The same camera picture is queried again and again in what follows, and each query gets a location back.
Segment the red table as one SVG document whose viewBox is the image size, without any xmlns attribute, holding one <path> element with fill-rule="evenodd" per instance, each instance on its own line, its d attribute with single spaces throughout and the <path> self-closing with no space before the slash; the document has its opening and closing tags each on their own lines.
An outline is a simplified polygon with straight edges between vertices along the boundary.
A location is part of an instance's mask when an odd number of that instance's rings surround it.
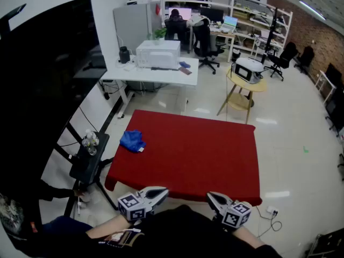
<svg viewBox="0 0 344 258">
<path fill-rule="evenodd" d="M 135 110 L 127 126 L 146 147 L 134 153 L 118 147 L 105 180 L 133 189 L 163 186 L 169 197 L 203 202 L 209 191 L 253 206 L 262 203 L 252 125 Z"/>
</svg>

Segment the black jar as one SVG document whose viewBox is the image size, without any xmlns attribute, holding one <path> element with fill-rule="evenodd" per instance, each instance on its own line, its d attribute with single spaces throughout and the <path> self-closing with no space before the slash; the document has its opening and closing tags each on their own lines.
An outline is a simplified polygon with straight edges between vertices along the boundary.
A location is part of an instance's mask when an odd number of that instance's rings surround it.
<svg viewBox="0 0 344 258">
<path fill-rule="evenodd" d="M 121 46 L 119 48 L 119 62 L 121 64 L 126 64 L 130 62 L 130 51 L 127 49 L 126 46 Z"/>
</svg>

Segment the round wooden side table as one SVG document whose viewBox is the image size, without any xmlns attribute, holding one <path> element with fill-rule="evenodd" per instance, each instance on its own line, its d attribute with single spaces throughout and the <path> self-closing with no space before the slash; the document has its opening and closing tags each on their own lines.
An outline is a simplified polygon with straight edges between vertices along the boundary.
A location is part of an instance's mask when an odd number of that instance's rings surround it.
<svg viewBox="0 0 344 258">
<path fill-rule="evenodd" d="M 266 91 L 266 80 L 261 79 L 257 84 L 249 84 L 238 75 L 232 73 L 231 67 L 229 67 L 226 73 L 226 78 L 233 83 L 233 87 L 231 91 L 226 94 L 226 98 L 217 112 L 217 115 L 221 113 L 224 107 L 229 105 L 235 110 L 247 111 L 245 124 L 248 124 L 251 106 L 253 103 L 253 93 Z"/>
</svg>

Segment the white desk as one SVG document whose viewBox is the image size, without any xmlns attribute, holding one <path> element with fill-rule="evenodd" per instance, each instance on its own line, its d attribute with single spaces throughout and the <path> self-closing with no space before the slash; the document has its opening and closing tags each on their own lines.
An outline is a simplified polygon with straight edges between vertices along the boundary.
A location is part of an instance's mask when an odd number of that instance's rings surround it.
<svg viewBox="0 0 344 258">
<path fill-rule="evenodd" d="M 181 71 L 158 71 L 149 68 L 138 68 L 134 63 L 129 62 L 127 65 L 121 64 L 117 59 L 112 61 L 108 66 L 107 72 L 102 76 L 102 80 L 116 81 L 119 87 L 120 96 L 123 105 L 119 109 L 117 118 L 123 117 L 129 102 L 131 101 L 134 92 L 125 92 L 123 81 L 138 81 L 149 83 L 163 83 L 172 84 L 181 87 L 180 96 L 178 98 L 181 115 L 183 115 L 187 108 L 188 98 L 187 90 L 190 87 L 195 87 L 198 81 L 198 64 L 199 60 L 195 58 L 181 57 L 181 61 L 188 63 L 191 67 L 189 70 L 192 72 L 186 75 Z"/>
</svg>

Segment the grey partition panel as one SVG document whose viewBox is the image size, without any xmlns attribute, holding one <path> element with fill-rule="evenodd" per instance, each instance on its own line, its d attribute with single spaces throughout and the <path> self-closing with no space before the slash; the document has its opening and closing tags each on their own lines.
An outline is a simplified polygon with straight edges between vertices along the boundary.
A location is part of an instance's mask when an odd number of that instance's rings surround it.
<svg viewBox="0 0 344 258">
<path fill-rule="evenodd" d="M 119 47 L 126 46 L 136 55 L 136 48 L 152 36 L 149 4 L 125 5 L 113 9 Z"/>
</svg>

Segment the lit pink monitor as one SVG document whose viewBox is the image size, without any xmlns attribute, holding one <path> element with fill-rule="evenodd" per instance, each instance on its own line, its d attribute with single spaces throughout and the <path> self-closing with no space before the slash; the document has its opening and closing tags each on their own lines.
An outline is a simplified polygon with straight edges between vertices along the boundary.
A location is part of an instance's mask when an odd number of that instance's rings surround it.
<svg viewBox="0 0 344 258">
<path fill-rule="evenodd" d="M 182 17 L 183 20 L 188 20 L 191 18 L 191 9 L 190 8 L 169 8 L 168 16 L 170 17 L 173 11 L 178 11 L 178 14 Z"/>
</svg>

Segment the white box appliance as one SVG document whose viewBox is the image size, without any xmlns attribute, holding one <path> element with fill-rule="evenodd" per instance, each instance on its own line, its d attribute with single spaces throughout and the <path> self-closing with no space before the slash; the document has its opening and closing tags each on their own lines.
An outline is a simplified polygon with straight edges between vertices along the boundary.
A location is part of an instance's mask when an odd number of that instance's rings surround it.
<svg viewBox="0 0 344 258">
<path fill-rule="evenodd" d="M 145 40 L 136 48 L 138 68 L 178 69 L 181 42 L 178 40 Z"/>
</svg>

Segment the green potted plant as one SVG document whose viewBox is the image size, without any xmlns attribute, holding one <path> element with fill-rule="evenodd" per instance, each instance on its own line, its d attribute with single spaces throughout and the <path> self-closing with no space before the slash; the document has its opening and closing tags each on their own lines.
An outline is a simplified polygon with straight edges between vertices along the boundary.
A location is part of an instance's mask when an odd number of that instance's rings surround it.
<svg viewBox="0 0 344 258">
<path fill-rule="evenodd" d="M 165 40 L 167 29 L 165 27 L 155 30 L 152 34 L 147 34 L 147 40 L 152 40 L 154 44 L 160 45 Z"/>
</svg>

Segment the white domed appliance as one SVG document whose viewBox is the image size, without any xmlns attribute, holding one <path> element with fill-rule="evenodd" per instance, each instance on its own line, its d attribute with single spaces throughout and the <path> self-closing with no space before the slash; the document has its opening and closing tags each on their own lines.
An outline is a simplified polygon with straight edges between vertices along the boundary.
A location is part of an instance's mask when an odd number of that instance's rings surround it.
<svg viewBox="0 0 344 258">
<path fill-rule="evenodd" d="M 255 59 L 238 58 L 233 67 L 234 73 L 249 84 L 257 84 L 263 79 L 264 65 Z"/>
</svg>

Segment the black pole stand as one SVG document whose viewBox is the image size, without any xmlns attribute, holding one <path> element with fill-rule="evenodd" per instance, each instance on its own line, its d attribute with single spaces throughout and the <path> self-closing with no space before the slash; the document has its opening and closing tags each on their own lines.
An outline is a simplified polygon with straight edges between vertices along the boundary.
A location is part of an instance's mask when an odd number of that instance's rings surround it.
<svg viewBox="0 0 344 258">
<path fill-rule="evenodd" d="M 278 8 L 275 8 L 275 11 L 274 11 L 274 15 L 273 15 L 273 20 L 272 20 L 272 23 L 270 25 L 270 31 L 269 31 L 269 35 L 268 35 L 268 40 L 266 42 L 266 46 L 265 46 L 265 50 L 264 50 L 264 53 L 262 55 L 262 59 L 261 59 L 261 63 L 264 64 L 264 61 L 268 55 L 268 51 L 270 50 L 270 44 L 271 44 L 271 40 L 272 40 L 272 37 L 273 37 L 273 33 L 275 32 L 275 29 L 276 29 L 276 24 L 277 24 L 277 15 L 278 15 Z"/>
</svg>

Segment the person's left forearm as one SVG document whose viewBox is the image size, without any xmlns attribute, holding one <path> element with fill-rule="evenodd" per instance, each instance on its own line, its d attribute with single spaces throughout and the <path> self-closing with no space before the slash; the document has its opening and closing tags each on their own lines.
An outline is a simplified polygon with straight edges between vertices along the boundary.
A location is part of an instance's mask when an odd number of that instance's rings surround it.
<svg viewBox="0 0 344 258">
<path fill-rule="evenodd" d="M 132 225 L 133 224 L 131 222 L 127 221 L 127 219 L 123 215 L 120 214 L 88 230 L 86 234 L 91 239 L 97 239 L 97 238 L 108 236 L 115 232 L 119 232 L 121 230 L 128 229 Z"/>
</svg>

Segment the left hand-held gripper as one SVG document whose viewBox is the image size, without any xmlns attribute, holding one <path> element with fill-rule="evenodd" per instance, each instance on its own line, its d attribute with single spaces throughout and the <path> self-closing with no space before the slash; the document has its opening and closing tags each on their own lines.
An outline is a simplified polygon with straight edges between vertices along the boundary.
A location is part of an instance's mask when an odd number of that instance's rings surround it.
<svg viewBox="0 0 344 258">
<path fill-rule="evenodd" d="M 134 193 L 128 192 L 117 199 L 118 210 L 128 222 L 135 222 L 153 213 L 153 207 L 160 205 L 168 194 L 169 190 L 160 186 L 146 187 Z"/>
</svg>

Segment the ceiling light strip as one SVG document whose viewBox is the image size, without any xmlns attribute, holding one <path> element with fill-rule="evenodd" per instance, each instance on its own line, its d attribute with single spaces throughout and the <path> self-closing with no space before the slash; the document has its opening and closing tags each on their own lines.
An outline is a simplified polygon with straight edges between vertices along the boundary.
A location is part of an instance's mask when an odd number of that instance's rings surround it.
<svg viewBox="0 0 344 258">
<path fill-rule="evenodd" d="M 317 17 L 319 17 L 321 20 L 324 20 L 326 21 L 326 17 L 322 14 L 322 12 L 320 10 L 316 10 L 315 8 L 311 7 L 308 3 L 305 3 L 304 1 L 302 0 L 299 0 L 299 3 L 307 8 L 309 11 L 311 11 L 312 13 L 314 13 Z"/>
</svg>

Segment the large black screen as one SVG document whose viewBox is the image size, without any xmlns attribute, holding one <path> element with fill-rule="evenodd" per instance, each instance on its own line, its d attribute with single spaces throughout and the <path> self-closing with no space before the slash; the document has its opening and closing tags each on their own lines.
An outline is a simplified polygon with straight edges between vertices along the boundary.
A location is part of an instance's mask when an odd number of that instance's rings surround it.
<svg viewBox="0 0 344 258">
<path fill-rule="evenodd" d="M 91 0 L 48 9 L 0 40 L 0 193 L 38 184 L 63 130 L 106 72 Z"/>
</svg>

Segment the white shelving rack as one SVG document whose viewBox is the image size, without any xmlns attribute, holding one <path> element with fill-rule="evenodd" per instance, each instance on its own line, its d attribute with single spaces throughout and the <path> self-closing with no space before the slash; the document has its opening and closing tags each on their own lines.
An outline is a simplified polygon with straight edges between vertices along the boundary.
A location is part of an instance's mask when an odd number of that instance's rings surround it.
<svg viewBox="0 0 344 258">
<path fill-rule="evenodd" d="M 161 6 L 194 8 L 194 12 L 202 9 L 216 9 L 238 20 L 233 31 L 237 43 L 232 46 L 244 51 L 263 54 L 262 45 L 267 43 L 268 33 L 273 23 L 275 28 L 271 37 L 271 48 L 277 55 L 284 49 L 290 31 L 292 12 L 287 12 L 265 0 L 161 0 Z"/>
</svg>

